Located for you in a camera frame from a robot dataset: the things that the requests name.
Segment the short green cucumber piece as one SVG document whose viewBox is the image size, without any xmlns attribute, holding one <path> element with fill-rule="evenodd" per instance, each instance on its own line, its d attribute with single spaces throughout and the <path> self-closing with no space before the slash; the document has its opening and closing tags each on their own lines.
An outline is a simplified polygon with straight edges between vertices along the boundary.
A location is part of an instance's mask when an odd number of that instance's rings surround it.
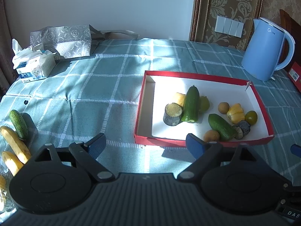
<svg viewBox="0 0 301 226">
<path fill-rule="evenodd" d="M 220 134 L 221 141 L 230 141 L 237 134 L 237 131 L 218 114 L 209 114 L 208 123 L 211 129 Z"/>
</svg>

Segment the ornate wooden wall frame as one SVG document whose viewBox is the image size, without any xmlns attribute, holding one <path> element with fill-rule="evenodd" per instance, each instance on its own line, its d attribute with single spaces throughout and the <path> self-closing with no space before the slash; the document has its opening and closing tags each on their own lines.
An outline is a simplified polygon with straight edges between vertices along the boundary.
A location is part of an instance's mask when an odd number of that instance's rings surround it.
<svg viewBox="0 0 301 226">
<path fill-rule="evenodd" d="M 262 4 L 263 0 L 194 0 L 190 40 L 245 50 L 254 32 L 253 19 L 260 17 Z M 215 32 L 218 15 L 243 23 L 242 36 Z"/>
</svg>

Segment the large yellow bell pepper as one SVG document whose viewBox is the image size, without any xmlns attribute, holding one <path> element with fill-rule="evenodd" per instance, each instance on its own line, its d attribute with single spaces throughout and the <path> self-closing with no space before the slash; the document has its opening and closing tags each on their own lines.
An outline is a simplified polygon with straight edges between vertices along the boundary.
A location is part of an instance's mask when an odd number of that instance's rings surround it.
<svg viewBox="0 0 301 226">
<path fill-rule="evenodd" d="M 239 103 L 231 106 L 227 112 L 227 118 L 232 124 L 238 124 L 240 121 L 245 120 L 242 106 Z"/>
</svg>

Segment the white tissue pack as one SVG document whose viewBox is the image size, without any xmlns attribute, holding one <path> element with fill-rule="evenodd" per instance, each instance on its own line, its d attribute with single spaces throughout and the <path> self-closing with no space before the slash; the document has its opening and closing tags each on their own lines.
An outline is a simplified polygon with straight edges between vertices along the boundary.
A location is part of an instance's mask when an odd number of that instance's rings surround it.
<svg viewBox="0 0 301 226">
<path fill-rule="evenodd" d="M 12 39 L 12 50 L 15 54 L 13 69 L 23 83 L 47 78 L 56 65 L 54 55 L 44 49 L 43 43 L 23 49 L 16 39 Z"/>
</svg>

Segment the blue electric kettle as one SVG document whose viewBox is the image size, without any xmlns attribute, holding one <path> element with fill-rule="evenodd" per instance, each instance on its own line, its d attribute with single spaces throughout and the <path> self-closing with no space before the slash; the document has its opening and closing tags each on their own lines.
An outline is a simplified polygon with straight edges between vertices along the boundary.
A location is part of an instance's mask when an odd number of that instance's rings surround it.
<svg viewBox="0 0 301 226">
<path fill-rule="evenodd" d="M 294 55 L 295 40 L 277 24 L 260 17 L 254 19 L 254 33 L 242 58 L 242 67 L 260 81 L 268 81 L 275 71 L 285 68 Z M 289 45 L 288 55 L 280 62 L 284 42 Z"/>
</svg>

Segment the dark eggplant slice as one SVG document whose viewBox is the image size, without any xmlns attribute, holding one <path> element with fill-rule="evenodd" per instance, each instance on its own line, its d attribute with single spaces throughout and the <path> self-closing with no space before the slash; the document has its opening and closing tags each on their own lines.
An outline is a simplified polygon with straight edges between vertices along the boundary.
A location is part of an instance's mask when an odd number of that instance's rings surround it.
<svg viewBox="0 0 301 226">
<path fill-rule="evenodd" d="M 242 139 L 251 130 L 251 125 L 247 121 L 245 121 L 245 120 L 242 120 L 242 121 L 238 122 L 237 124 L 233 125 L 232 127 L 236 131 L 235 138 L 237 140 Z"/>
</svg>

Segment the wooden headboard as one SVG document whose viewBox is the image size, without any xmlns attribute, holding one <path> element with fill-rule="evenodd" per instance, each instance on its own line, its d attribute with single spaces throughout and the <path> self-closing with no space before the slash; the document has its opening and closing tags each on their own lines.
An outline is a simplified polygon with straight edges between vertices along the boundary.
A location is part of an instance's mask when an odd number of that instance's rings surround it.
<svg viewBox="0 0 301 226">
<path fill-rule="evenodd" d="M 290 15 L 285 12 L 283 9 L 280 9 L 280 18 L 281 18 L 281 27 L 285 29 L 287 32 L 295 40 L 295 51 L 292 57 L 291 62 L 284 68 L 287 72 L 290 71 L 290 68 L 293 66 L 293 63 L 296 62 L 300 65 L 300 24 L 298 24 Z"/>
</svg>

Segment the whole small cucumber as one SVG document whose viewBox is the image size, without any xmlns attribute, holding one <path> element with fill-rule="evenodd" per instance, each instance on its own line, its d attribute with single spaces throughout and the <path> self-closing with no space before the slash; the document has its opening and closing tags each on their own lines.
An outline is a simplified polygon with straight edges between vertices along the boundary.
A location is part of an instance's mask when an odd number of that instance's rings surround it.
<svg viewBox="0 0 301 226">
<path fill-rule="evenodd" d="M 11 110 L 9 118 L 14 125 L 19 138 L 26 140 L 28 138 L 28 129 L 23 116 L 17 110 Z"/>
</svg>

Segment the small yellow pepper piece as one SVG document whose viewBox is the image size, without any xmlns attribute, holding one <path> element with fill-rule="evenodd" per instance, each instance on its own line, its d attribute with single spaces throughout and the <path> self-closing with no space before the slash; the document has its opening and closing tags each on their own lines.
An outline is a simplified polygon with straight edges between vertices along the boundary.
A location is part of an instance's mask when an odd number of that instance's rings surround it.
<svg viewBox="0 0 301 226">
<path fill-rule="evenodd" d="M 176 93 L 176 103 L 181 107 L 184 106 L 186 95 L 182 93 Z"/>
</svg>

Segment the green tomato with stem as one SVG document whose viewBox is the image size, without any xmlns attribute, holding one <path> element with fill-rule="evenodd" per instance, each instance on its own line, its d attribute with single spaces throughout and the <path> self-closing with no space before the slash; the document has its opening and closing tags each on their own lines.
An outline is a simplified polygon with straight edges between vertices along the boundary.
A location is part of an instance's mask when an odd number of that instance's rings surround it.
<svg viewBox="0 0 301 226">
<path fill-rule="evenodd" d="M 245 121 L 247 121 L 249 125 L 255 125 L 257 123 L 257 120 L 258 120 L 258 115 L 256 111 L 248 111 L 245 114 Z"/>
</svg>

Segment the white wall switch panel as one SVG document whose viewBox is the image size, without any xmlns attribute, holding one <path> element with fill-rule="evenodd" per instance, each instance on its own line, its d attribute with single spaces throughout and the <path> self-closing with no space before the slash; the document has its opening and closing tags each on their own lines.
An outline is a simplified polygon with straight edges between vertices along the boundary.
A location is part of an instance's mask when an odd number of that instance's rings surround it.
<svg viewBox="0 0 301 226">
<path fill-rule="evenodd" d="M 230 18 L 217 16 L 214 31 L 241 38 L 244 23 Z"/>
</svg>

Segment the long green cucumber half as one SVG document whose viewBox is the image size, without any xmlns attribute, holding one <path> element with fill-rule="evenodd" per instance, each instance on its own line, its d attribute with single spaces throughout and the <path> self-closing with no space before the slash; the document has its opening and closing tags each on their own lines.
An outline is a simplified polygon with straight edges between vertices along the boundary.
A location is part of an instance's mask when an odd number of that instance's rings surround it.
<svg viewBox="0 0 301 226">
<path fill-rule="evenodd" d="M 198 121 L 200 95 L 198 89 L 192 85 L 186 94 L 181 121 L 194 123 Z"/>
</svg>

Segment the checked teal tablecloth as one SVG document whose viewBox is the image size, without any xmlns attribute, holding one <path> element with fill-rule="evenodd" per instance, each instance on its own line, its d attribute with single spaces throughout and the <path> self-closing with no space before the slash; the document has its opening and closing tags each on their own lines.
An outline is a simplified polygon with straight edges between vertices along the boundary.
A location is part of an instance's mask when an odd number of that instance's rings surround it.
<svg viewBox="0 0 301 226">
<path fill-rule="evenodd" d="M 9 113 L 18 111 L 29 136 L 31 153 L 46 144 L 67 147 L 104 133 L 98 161 L 113 174 L 172 173 L 194 162 L 184 147 L 136 143 L 134 128 L 144 73 L 176 71 L 225 76 L 252 82 L 271 120 L 275 137 L 255 151 L 280 175 L 300 185 L 300 93 L 286 71 L 262 82 L 242 66 L 243 52 L 217 44 L 141 39 L 102 42 L 90 57 L 61 60 L 44 80 L 16 80 L 1 98 L 1 125 L 12 127 Z"/>
</svg>

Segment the yellow banana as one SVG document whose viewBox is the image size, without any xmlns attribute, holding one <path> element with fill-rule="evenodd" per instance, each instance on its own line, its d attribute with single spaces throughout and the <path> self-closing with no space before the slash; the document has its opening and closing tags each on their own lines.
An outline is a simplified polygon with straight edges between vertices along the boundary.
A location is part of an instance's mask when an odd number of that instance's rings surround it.
<svg viewBox="0 0 301 226">
<path fill-rule="evenodd" d="M 11 152 L 4 151 L 2 152 L 2 158 L 8 169 L 10 170 L 12 176 L 16 176 L 16 174 L 22 169 L 24 166 L 22 162 L 17 158 L 17 156 Z"/>
<path fill-rule="evenodd" d="M 19 138 L 18 134 L 8 126 L 1 126 L 1 134 L 11 146 L 17 158 L 23 164 L 31 158 L 31 153 L 25 143 Z"/>
</svg>

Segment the brown kiwi fruit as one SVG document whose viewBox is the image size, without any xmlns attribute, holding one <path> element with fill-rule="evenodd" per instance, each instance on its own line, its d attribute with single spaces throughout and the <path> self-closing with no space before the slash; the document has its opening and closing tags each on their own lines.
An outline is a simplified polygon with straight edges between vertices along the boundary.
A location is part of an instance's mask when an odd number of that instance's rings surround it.
<svg viewBox="0 0 301 226">
<path fill-rule="evenodd" d="M 203 136 L 203 141 L 206 143 L 217 142 L 219 140 L 220 140 L 220 134 L 215 130 L 209 130 Z"/>
<path fill-rule="evenodd" d="M 221 114 L 226 114 L 230 109 L 230 105 L 227 102 L 221 102 L 218 105 L 218 111 Z"/>
</svg>

